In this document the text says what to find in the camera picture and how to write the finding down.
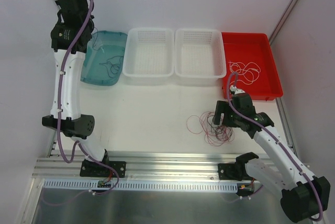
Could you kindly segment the white perforated basket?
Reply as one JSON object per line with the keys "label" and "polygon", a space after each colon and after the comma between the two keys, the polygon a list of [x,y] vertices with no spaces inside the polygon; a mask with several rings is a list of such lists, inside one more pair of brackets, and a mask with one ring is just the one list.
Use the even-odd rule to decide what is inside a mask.
{"label": "white perforated basket", "polygon": [[174,31],[132,28],[128,32],[123,74],[131,79],[166,79],[174,73]]}
{"label": "white perforated basket", "polygon": [[215,82],[227,74],[224,42],[215,29],[178,29],[175,74],[185,81]]}

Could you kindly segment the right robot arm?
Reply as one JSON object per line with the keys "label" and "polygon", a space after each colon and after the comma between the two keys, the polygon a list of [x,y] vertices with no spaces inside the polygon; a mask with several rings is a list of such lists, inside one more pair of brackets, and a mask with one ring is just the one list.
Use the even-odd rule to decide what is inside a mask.
{"label": "right robot arm", "polygon": [[234,93],[229,101],[217,101],[213,124],[239,128],[246,132],[269,156],[276,170],[253,153],[238,156],[233,164],[219,164],[220,177],[242,181],[254,178],[279,199],[287,218],[298,223],[323,219],[328,208],[331,185],[317,177],[280,140],[274,122],[266,113],[257,113],[249,94]]}

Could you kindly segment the white perforated basket right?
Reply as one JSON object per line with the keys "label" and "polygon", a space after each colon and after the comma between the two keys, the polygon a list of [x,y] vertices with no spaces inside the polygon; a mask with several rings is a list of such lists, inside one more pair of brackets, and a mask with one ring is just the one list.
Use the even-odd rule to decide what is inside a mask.
{"label": "white perforated basket right", "polygon": [[224,42],[215,29],[178,29],[175,74],[185,81],[215,82],[227,74]]}

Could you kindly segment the red plastic tray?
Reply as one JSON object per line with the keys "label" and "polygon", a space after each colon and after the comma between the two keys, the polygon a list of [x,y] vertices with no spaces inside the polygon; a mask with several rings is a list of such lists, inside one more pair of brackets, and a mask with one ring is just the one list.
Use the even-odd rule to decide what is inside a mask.
{"label": "red plastic tray", "polygon": [[283,96],[269,39],[264,33],[223,32],[227,74],[222,79],[226,97],[228,77],[238,74],[237,87],[253,100],[274,100]]}

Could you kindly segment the teal transparent plastic bin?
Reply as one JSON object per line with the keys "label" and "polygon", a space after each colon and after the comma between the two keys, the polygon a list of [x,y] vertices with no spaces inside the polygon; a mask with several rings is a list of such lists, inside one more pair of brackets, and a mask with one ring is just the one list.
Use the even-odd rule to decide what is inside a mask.
{"label": "teal transparent plastic bin", "polygon": [[97,31],[87,45],[81,82],[97,86],[115,85],[122,72],[127,34]]}

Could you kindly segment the white perforated basket left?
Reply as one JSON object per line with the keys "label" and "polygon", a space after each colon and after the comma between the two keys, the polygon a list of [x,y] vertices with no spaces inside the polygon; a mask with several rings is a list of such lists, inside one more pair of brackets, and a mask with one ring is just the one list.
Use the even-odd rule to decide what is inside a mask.
{"label": "white perforated basket left", "polygon": [[174,73],[174,31],[132,28],[128,32],[123,74],[131,79],[166,79]]}

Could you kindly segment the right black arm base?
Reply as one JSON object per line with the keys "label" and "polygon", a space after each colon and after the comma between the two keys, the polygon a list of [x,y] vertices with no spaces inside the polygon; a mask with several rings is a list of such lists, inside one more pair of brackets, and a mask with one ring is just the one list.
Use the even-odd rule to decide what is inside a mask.
{"label": "right black arm base", "polygon": [[234,163],[219,163],[218,176],[220,180],[253,180],[253,177],[250,177],[245,169],[245,165],[253,159],[258,159],[259,156],[253,152],[242,154],[236,157]]}

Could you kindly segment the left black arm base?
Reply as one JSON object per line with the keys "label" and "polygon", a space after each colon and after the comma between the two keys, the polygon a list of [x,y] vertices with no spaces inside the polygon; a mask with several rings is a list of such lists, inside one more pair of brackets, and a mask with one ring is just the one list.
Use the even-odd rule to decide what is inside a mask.
{"label": "left black arm base", "polygon": [[125,177],[127,165],[125,161],[110,161],[108,158],[104,158],[103,163],[115,171],[85,159],[81,165],[80,177],[109,177],[111,172],[112,178],[116,177],[116,173],[120,178]]}

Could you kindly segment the aluminium rail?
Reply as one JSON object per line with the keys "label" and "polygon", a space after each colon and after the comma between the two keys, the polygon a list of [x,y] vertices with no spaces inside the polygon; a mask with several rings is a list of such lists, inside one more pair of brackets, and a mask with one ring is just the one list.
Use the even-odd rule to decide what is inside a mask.
{"label": "aluminium rail", "polygon": [[[110,151],[113,161],[125,161],[125,178],[143,181],[218,181],[218,164],[233,163],[239,154],[143,153]],[[59,154],[38,158],[33,177],[79,178],[82,152],[77,151],[71,164]]]}

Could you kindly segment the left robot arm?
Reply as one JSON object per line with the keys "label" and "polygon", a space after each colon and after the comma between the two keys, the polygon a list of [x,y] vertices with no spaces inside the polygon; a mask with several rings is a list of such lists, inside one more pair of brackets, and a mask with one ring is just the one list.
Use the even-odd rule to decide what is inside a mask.
{"label": "left robot arm", "polygon": [[93,0],[57,0],[58,20],[51,31],[51,48],[55,59],[55,89],[50,114],[42,118],[42,125],[57,133],[57,142],[64,156],[61,136],[71,138],[92,163],[98,176],[109,173],[107,151],[97,143],[92,133],[95,118],[81,113],[80,79],[87,44],[94,29]]}

